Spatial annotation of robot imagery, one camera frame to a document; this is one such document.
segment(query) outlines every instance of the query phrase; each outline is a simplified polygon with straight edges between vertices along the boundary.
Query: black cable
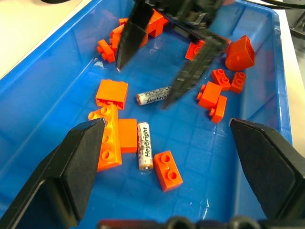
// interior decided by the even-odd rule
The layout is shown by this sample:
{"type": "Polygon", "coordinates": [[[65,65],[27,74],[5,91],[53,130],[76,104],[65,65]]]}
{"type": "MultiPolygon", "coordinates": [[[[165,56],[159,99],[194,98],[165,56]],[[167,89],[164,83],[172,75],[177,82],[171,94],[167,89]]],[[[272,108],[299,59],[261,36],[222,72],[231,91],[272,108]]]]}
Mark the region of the black cable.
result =
{"type": "Polygon", "coordinates": [[[275,6],[283,6],[283,7],[293,8],[293,9],[305,10],[305,5],[303,5],[303,4],[285,3],[285,2],[276,1],[276,0],[262,0],[262,1],[269,3],[269,4],[273,4],[275,6]]]}
{"type": "Polygon", "coordinates": [[[249,1],[249,0],[244,0],[244,1],[250,2],[250,3],[253,3],[253,4],[257,4],[257,5],[260,5],[260,6],[265,6],[265,7],[271,8],[273,10],[295,10],[294,8],[290,8],[290,7],[267,5],[267,4],[257,3],[257,2],[253,2],[253,1],[249,1]]]}

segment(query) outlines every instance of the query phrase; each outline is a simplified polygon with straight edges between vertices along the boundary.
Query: battery label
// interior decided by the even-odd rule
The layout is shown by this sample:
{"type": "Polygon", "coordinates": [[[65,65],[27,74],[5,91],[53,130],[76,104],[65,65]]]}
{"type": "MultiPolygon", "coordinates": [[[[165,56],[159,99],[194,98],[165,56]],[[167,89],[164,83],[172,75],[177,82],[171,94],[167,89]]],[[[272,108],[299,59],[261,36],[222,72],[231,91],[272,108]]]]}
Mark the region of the battery label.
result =
{"type": "Polygon", "coordinates": [[[145,104],[151,104],[157,101],[161,101],[167,98],[171,87],[163,87],[149,92],[137,94],[137,102],[140,106],[145,104]]]}
{"type": "Polygon", "coordinates": [[[148,123],[138,124],[138,158],[140,170],[153,169],[153,154],[148,123]]]}

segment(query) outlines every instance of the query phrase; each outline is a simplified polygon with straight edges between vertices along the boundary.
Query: orange 1x2 lego brick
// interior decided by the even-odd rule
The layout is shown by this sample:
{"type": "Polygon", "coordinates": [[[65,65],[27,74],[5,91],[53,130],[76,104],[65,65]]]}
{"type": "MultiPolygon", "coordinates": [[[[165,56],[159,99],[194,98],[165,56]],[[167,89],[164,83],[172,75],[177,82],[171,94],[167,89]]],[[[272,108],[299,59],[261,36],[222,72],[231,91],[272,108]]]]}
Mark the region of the orange 1x2 lego brick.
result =
{"type": "Polygon", "coordinates": [[[202,85],[201,91],[197,99],[199,100],[198,105],[211,110],[217,104],[218,98],[221,92],[221,86],[208,82],[207,85],[202,85]]]}
{"type": "Polygon", "coordinates": [[[235,73],[235,76],[233,78],[230,91],[235,93],[242,92],[244,88],[244,83],[246,81],[246,74],[245,73],[235,73]]]}
{"type": "Polygon", "coordinates": [[[119,119],[121,153],[136,153],[138,148],[137,120],[119,119]]]}
{"type": "Polygon", "coordinates": [[[153,164],[164,192],[177,188],[183,183],[170,151],[156,154],[153,164]]]}
{"type": "Polygon", "coordinates": [[[93,111],[88,115],[89,120],[101,117],[105,118],[106,124],[97,171],[102,171],[122,164],[118,108],[114,104],[105,105],[101,109],[93,111]]]}
{"type": "Polygon", "coordinates": [[[204,46],[204,41],[198,41],[197,44],[194,44],[193,42],[190,43],[190,46],[186,52],[185,58],[192,61],[195,59],[196,55],[199,53],[201,48],[204,46]]]}
{"type": "Polygon", "coordinates": [[[212,79],[215,84],[221,86],[222,91],[228,91],[231,87],[229,79],[226,77],[224,70],[218,69],[212,71],[212,79]]]}
{"type": "Polygon", "coordinates": [[[231,71],[241,71],[255,64],[255,52],[247,36],[231,43],[227,48],[225,65],[231,71]]]}
{"type": "Polygon", "coordinates": [[[98,44],[99,47],[97,47],[97,50],[102,54],[103,60],[108,61],[109,63],[115,62],[114,52],[107,42],[105,40],[100,40],[98,44]]]}
{"type": "Polygon", "coordinates": [[[220,123],[224,117],[225,105],[227,103],[227,98],[220,95],[216,108],[212,108],[210,111],[211,121],[214,123],[220,123]]]}
{"type": "Polygon", "coordinates": [[[102,80],[95,96],[96,104],[104,106],[113,103],[118,109],[123,110],[125,107],[128,84],[112,80],[102,80]]]}

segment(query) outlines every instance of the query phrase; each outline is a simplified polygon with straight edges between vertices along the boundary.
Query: white table surface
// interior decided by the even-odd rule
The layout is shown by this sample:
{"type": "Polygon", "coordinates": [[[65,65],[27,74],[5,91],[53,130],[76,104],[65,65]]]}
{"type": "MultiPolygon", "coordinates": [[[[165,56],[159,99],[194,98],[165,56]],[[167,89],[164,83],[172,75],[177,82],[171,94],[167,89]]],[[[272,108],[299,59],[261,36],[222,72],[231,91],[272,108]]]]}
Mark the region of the white table surface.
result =
{"type": "MultiPolygon", "coordinates": [[[[0,79],[88,2],[50,5],[40,0],[0,0],[0,79]]],[[[286,13],[275,11],[280,17],[293,146],[305,156],[305,90],[286,13]]]]}

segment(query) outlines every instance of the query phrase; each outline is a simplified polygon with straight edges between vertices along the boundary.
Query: orange lego brick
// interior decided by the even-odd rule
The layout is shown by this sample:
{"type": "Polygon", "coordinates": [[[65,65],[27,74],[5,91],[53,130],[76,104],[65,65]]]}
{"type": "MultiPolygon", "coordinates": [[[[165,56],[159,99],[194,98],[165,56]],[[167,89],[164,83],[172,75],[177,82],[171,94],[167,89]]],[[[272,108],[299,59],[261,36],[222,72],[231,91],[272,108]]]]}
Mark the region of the orange lego brick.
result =
{"type": "Polygon", "coordinates": [[[212,71],[212,79],[215,84],[221,86],[222,91],[228,91],[231,87],[229,79],[226,77],[224,70],[218,69],[212,71]]]}
{"type": "Polygon", "coordinates": [[[146,33],[149,34],[152,31],[156,30],[156,26],[157,26],[157,20],[151,17],[145,29],[146,33]]]}
{"type": "Polygon", "coordinates": [[[221,92],[221,86],[208,82],[207,85],[203,85],[201,89],[203,92],[198,94],[198,105],[211,110],[217,104],[221,92]]]}
{"type": "Polygon", "coordinates": [[[231,43],[227,48],[225,65],[231,71],[241,71],[255,64],[255,52],[247,36],[231,43]]]}
{"type": "Polygon", "coordinates": [[[128,21],[128,18],[121,18],[119,19],[119,25],[125,25],[128,21]]]}
{"type": "Polygon", "coordinates": [[[142,41],[140,47],[143,47],[144,45],[146,45],[147,42],[148,42],[148,34],[146,34],[146,35],[144,36],[143,41],[142,41]]]}
{"type": "Polygon", "coordinates": [[[246,81],[245,73],[235,73],[235,76],[232,80],[230,91],[239,94],[240,92],[242,92],[244,88],[245,81],[246,81]]]}
{"type": "Polygon", "coordinates": [[[102,80],[95,96],[96,104],[104,106],[113,103],[118,109],[123,110],[125,107],[128,84],[112,80],[102,80]]]}
{"type": "Polygon", "coordinates": [[[114,104],[105,105],[89,113],[89,120],[95,118],[105,118],[106,121],[97,171],[121,165],[118,108],[114,104]]]}
{"type": "Polygon", "coordinates": [[[109,63],[115,61],[114,52],[111,50],[110,46],[107,44],[105,40],[100,40],[98,42],[99,47],[97,48],[98,51],[101,51],[102,58],[109,63]]]}
{"type": "Polygon", "coordinates": [[[97,46],[96,49],[99,54],[101,54],[103,52],[103,49],[100,46],[97,46]]]}
{"type": "Polygon", "coordinates": [[[167,25],[167,24],[168,24],[168,20],[165,19],[165,17],[163,17],[163,24],[164,24],[164,25],[167,25]]]}
{"type": "Polygon", "coordinates": [[[155,18],[156,20],[159,20],[159,19],[163,19],[163,15],[160,14],[159,12],[157,12],[155,9],[153,9],[153,14],[152,14],[152,18],[155,18]]]}
{"type": "Polygon", "coordinates": [[[120,25],[119,27],[115,28],[114,30],[112,30],[112,32],[110,33],[110,38],[112,38],[112,36],[114,34],[121,34],[123,32],[125,24],[120,25]]]}
{"type": "Polygon", "coordinates": [[[121,153],[136,153],[138,133],[136,119],[119,119],[121,153]]]}
{"type": "Polygon", "coordinates": [[[113,34],[112,38],[110,38],[110,48],[114,52],[115,56],[116,56],[116,52],[118,51],[120,39],[121,39],[120,34],[113,34]]]}
{"type": "Polygon", "coordinates": [[[152,37],[156,38],[163,33],[164,21],[163,19],[159,19],[156,22],[156,29],[149,33],[152,37]]]}
{"type": "Polygon", "coordinates": [[[222,118],[224,117],[225,105],[227,103],[227,98],[220,95],[216,108],[212,108],[210,111],[211,121],[214,123],[220,123],[222,118]]]}
{"type": "Polygon", "coordinates": [[[193,42],[190,43],[190,46],[186,52],[185,58],[192,61],[195,59],[196,55],[199,53],[201,48],[204,46],[204,41],[198,41],[197,44],[194,44],[193,42]]]}
{"type": "Polygon", "coordinates": [[[156,154],[153,158],[163,192],[179,187],[183,180],[170,151],[156,154]]]}

